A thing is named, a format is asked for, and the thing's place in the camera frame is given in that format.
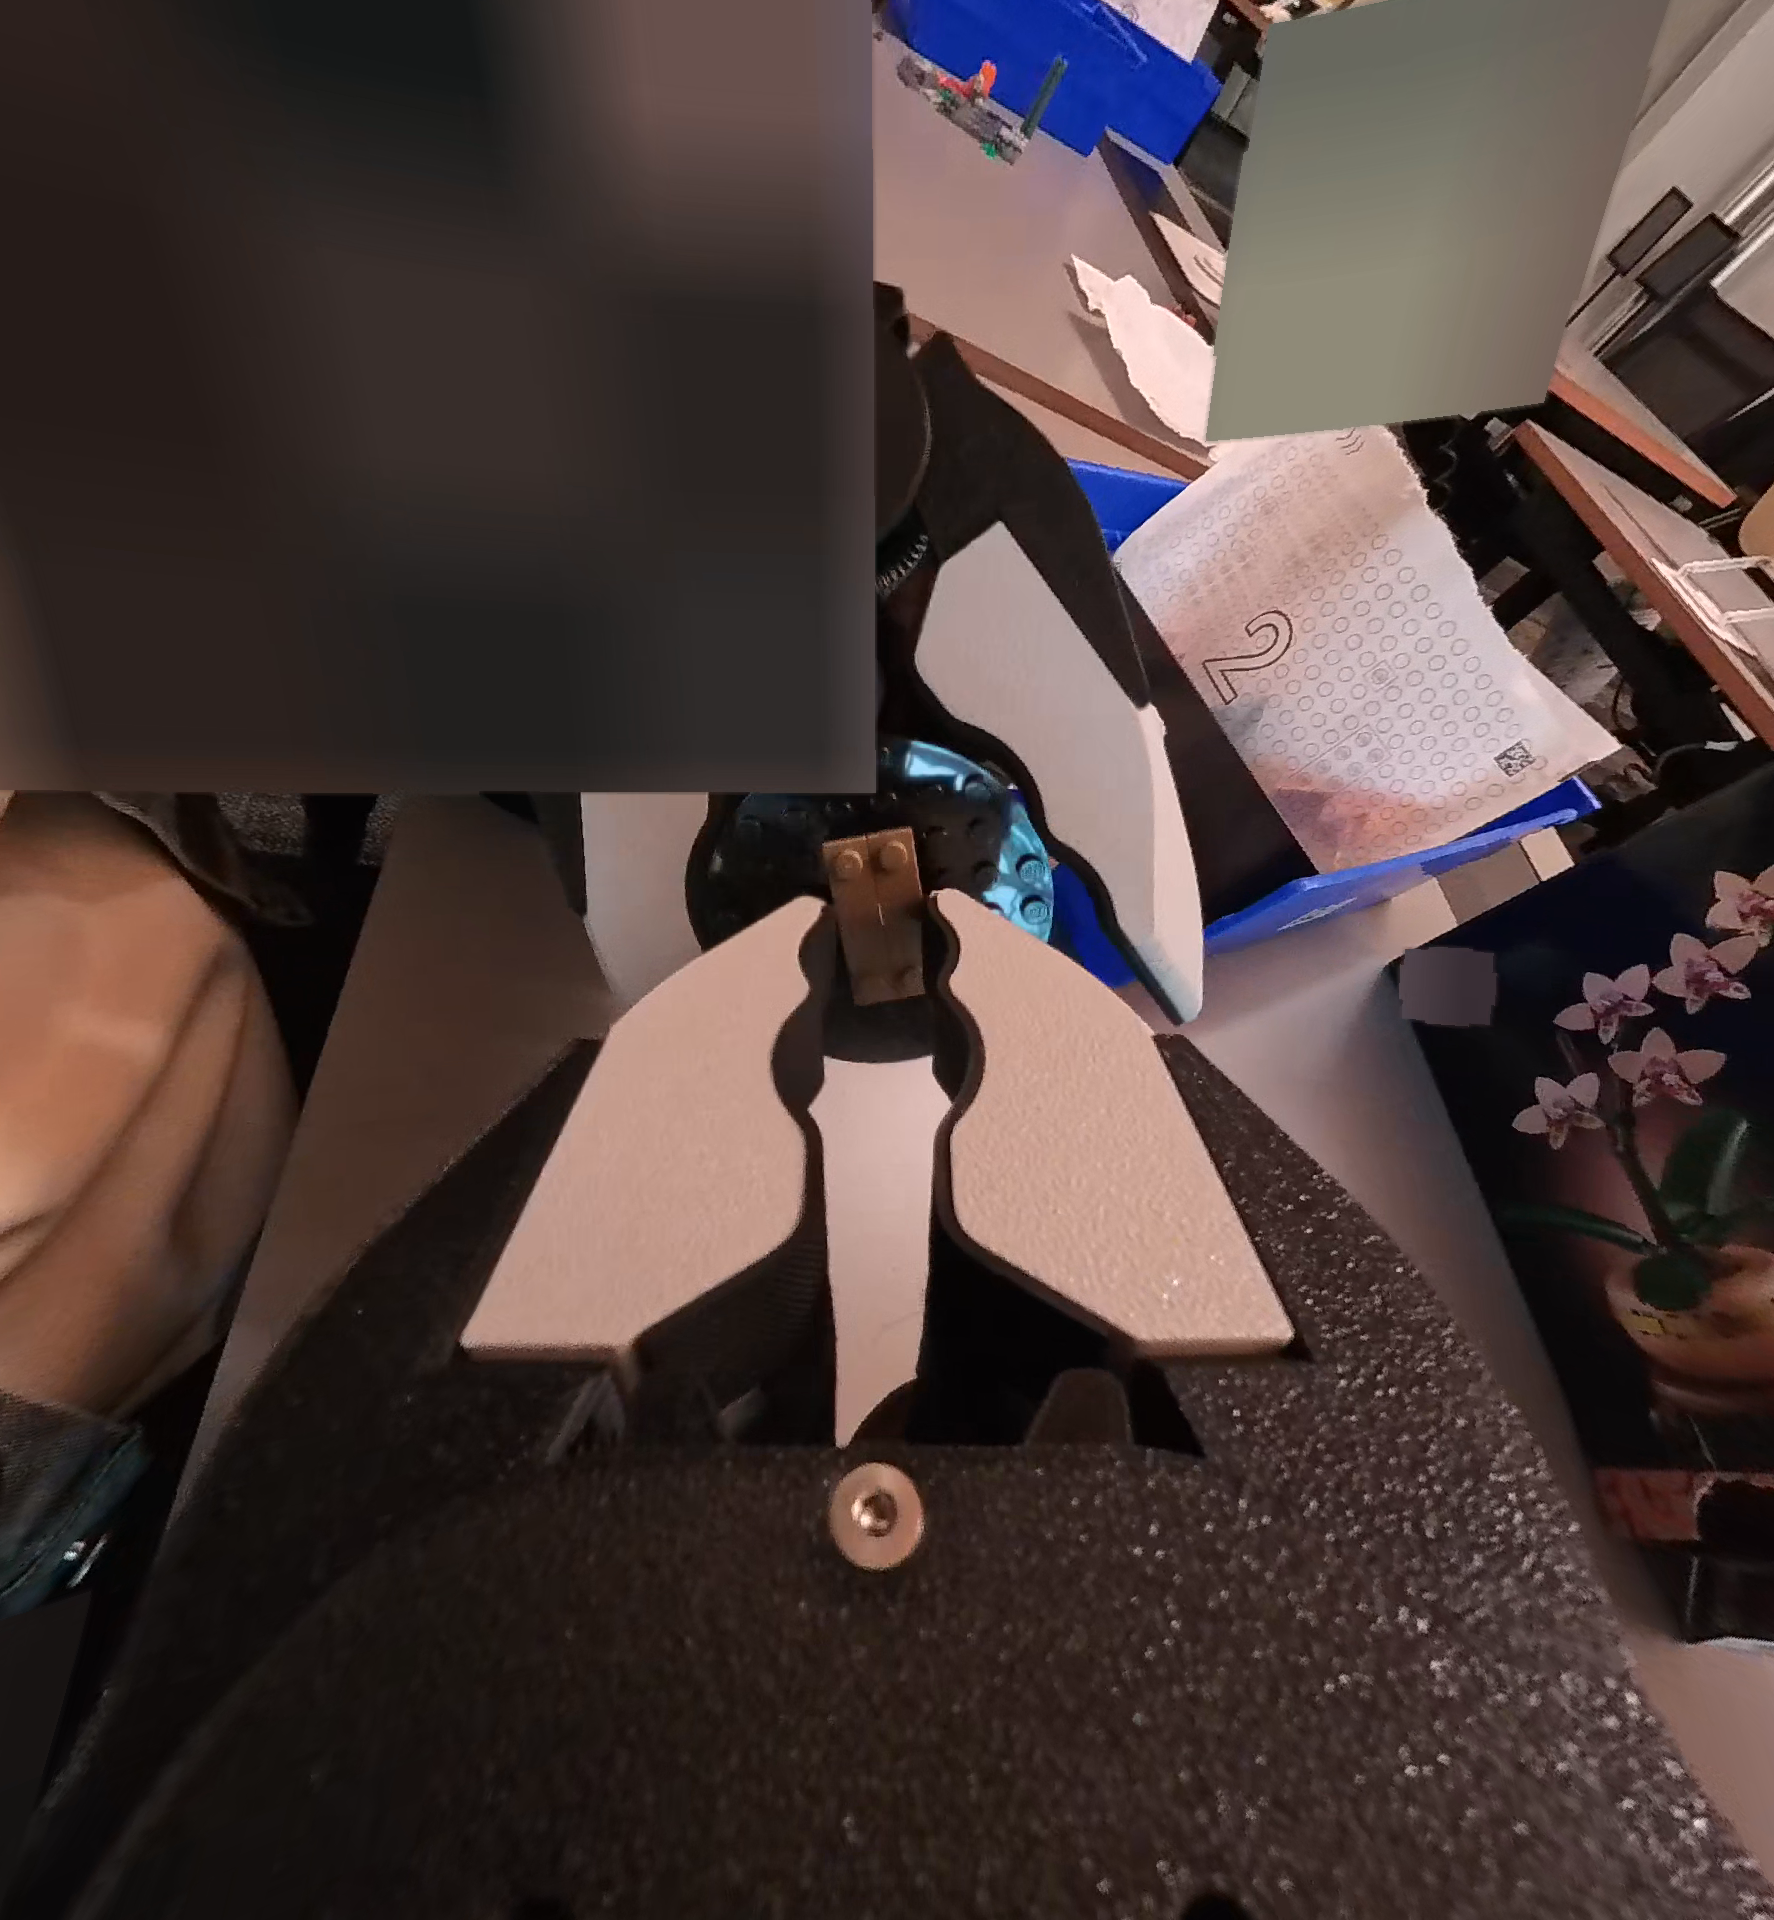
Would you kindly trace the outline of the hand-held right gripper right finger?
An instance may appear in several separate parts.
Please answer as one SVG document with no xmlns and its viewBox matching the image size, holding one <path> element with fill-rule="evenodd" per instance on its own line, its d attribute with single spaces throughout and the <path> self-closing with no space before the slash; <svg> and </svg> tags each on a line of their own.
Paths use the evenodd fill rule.
<svg viewBox="0 0 1774 1920">
<path fill-rule="evenodd" d="M 1290 1317 L 1154 1030 L 967 895 L 928 914 L 964 1060 L 933 1177 L 956 1240 L 1134 1357 L 1284 1354 Z"/>
</svg>

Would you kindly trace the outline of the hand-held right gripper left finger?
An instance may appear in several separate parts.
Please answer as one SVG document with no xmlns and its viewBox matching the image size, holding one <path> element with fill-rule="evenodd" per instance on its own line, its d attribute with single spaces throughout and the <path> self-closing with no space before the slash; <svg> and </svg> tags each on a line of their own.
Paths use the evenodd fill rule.
<svg viewBox="0 0 1774 1920">
<path fill-rule="evenodd" d="M 824 1198 L 828 903 L 806 895 L 669 975 L 597 1044 L 460 1332 L 477 1361 L 641 1367 Z"/>
</svg>

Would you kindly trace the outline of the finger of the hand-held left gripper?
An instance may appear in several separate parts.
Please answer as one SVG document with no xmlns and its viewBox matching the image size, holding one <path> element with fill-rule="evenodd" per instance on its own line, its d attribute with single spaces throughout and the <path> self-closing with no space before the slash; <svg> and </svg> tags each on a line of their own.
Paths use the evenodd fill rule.
<svg viewBox="0 0 1774 1920">
<path fill-rule="evenodd" d="M 643 998 L 703 951 L 687 876 L 707 826 L 705 793 L 588 793 L 579 799 L 586 936 L 616 998 Z"/>
<path fill-rule="evenodd" d="M 1203 914 L 1165 727 L 1002 523 L 939 565 L 913 670 L 951 721 L 1006 750 L 1035 826 L 1111 912 L 1114 947 L 1170 1021 L 1193 1021 Z"/>
</svg>

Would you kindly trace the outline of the round black lego assembly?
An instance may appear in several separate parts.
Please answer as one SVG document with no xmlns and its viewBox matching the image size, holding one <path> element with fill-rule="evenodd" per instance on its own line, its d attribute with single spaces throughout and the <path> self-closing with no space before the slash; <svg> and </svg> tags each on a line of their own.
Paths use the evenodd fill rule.
<svg viewBox="0 0 1774 1920">
<path fill-rule="evenodd" d="M 682 876 L 690 931 L 717 949 L 794 900 L 829 909 L 825 844 L 896 830 L 921 893 L 962 893 L 1049 942 L 1052 865 L 1024 797 L 995 765 L 896 735 L 875 749 L 869 790 L 712 797 Z"/>
</svg>

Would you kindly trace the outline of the blue plastic bin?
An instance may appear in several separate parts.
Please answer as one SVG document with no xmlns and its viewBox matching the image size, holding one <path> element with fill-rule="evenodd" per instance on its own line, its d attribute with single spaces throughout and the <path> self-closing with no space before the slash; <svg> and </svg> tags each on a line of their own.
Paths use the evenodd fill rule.
<svg viewBox="0 0 1774 1920">
<path fill-rule="evenodd" d="M 1173 476 L 1077 459 L 1071 459 L 1068 466 L 1091 509 L 1110 555 L 1185 491 L 1185 482 Z M 1535 834 L 1579 824 L 1599 811 L 1601 802 L 1594 790 L 1583 780 L 1569 778 L 1485 829 L 1434 851 L 1331 874 L 1287 876 L 1284 886 L 1273 893 L 1253 897 L 1240 910 L 1212 918 L 1203 929 L 1203 951 L 1221 955 L 1253 949 L 1280 935 L 1346 918 L 1385 900 L 1397 900 L 1426 880 L 1442 880 Z M 1101 929 L 1089 893 L 1065 867 L 1052 868 L 1049 942 L 1091 973 L 1106 989 L 1122 990 L 1134 981 L 1125 955 L 1114 947 L 1114 940 Z"/>
<path fill-rule="evenodd" d="M 1061 61 L 1035 129 L 1080 157 L 1110 133 L 1173 164 L 1219 97 L 1209 69 L 1101 3 L 885 3 L 882 12 L 910 51 L 948 77 L 969 81 L 994 66 L 990 99 L 1015 120 Z"/>
</svg>

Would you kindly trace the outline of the small colourful lego build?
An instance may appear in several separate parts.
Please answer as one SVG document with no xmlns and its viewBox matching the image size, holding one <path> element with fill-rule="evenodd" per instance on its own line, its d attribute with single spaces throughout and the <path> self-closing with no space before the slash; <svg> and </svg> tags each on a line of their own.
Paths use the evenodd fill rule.
<svg viewBox="0 0 1774 1920">
<path fill-rule="evenodd" d="M 1026 111 L 1015 114 L 995 102 L 995 64 L 991 61 L 982 63 L 969 77 L 951 75 L 913 52 L 899 54 L 896 63 L 896 79 L 904 89 L 948 127 L 967 135 L 983 157 L 1006 167 L 1018 167 L 1020 159 L 1026 157 L 1065 75 L 1068 61 L 1063 56 L 1049 61 Z"/>
</svg>

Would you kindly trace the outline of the black orchid lego box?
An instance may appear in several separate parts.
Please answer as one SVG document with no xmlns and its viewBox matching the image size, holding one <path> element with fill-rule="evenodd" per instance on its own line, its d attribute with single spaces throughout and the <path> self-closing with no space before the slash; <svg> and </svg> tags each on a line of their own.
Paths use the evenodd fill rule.
<svg viewBox="0 0 1774 1920">
<path fill-rule="evenodd" d="M 1599 1517 L 1774 1650 L 1774 759 L 1396 978 Z"/>
</svg>

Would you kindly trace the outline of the crumpled white paper bag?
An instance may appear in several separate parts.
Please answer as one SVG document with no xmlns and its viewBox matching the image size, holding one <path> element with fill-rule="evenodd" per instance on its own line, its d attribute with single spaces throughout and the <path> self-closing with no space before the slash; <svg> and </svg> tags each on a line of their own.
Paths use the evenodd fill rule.
<svg viewBox="0 0 1774 1920">
<path fill-rule="evenodd" d="M 1185 319 L 1154 301 L 1140 280 L 1107 277 L 1080 257 L 1068 277 L 1101 324 L 1128 385 L 1161 426 L 1200 447 L 1209 444 L 1215 353 Z"/>
</svg>

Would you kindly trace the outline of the large printed white paper bag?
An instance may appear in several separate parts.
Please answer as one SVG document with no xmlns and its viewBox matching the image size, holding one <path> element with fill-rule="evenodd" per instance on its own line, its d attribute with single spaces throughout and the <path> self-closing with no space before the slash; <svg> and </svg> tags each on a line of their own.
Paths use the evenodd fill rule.
<svg viewBox="0 0 1774 1920">
<path fill-rule="evenodd" d="M 1497 626 L 1384 425 L 1221 444 L 1114 565 L 1317 873 L 1434 852 L 1619 749 Z"/>
</svg>

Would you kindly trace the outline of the person's beige shirt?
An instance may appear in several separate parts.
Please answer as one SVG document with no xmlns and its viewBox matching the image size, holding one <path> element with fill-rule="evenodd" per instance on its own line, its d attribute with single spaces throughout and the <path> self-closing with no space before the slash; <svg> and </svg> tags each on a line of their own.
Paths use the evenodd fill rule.
<svg viewBox="0 0 1774 1920">
<path fill-rule="evenodd" d="M 112 1421 L 198 1363 L 293 1120 L 260 971 L 161 843 L 0 790 L 0 1391 Z"/>
</svg>

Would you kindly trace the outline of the wooden table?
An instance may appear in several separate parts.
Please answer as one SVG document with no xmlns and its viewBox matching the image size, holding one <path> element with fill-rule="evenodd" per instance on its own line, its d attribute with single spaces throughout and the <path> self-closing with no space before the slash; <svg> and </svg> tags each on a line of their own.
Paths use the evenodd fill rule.
<svg viewBox="0 0 1774 1920">
<path fill-rule="evenodd" d="M 1739 550 L 1727 552 L 1708 529 L 1535 425 L 1517 426 L 1512 444 L 1559 501 L 1563 516 L 1583 530 L 1583 544 L 1633 584 L 1662 634 L 1691 661 L 1691 680 L 1708 685 L 1710 698 L 1774 753 L 1774 620 L 1727 633 L 1701 620 L 1658 575 L 1660 562 L 1737 558 Z"/>
<path fill-rule="evenodd" d="M 1545 400 L 1533 411 L 1533 422 L 1599 469 L 1682 514 L 1722 514 L 1742 505 L 1715 469 L 1587 349 L 1559 345 Z"/>
</svg>

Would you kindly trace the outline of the clear acrylic stand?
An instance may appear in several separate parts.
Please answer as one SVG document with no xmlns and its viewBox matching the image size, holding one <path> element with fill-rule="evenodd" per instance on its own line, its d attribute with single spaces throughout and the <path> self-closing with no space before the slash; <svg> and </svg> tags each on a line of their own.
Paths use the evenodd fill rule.
<svg viewBox="0 0 1774 1920">
<path fill-rule="evenodd" d="M 1759 626 L 1774 620 L 1774 558 L 1727 557 L 1696 558 L 1686 562 L 1662 560 L 1656 575 L 1693 615 L 1727 633 Z"/>
</svg>

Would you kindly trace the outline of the black office chair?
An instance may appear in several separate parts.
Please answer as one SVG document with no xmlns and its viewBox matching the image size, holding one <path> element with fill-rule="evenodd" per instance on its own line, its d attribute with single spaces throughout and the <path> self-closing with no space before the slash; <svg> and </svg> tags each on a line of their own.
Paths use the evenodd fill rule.
<svg viewBox="0 0 1774 1920">
<path fill-rule="evenodd" d="M 1774 335 L 1711 285 L 1667 301 L 1597 359 L 1682 441 L 1731 421 L 1774 391 Z"/>
</svg>

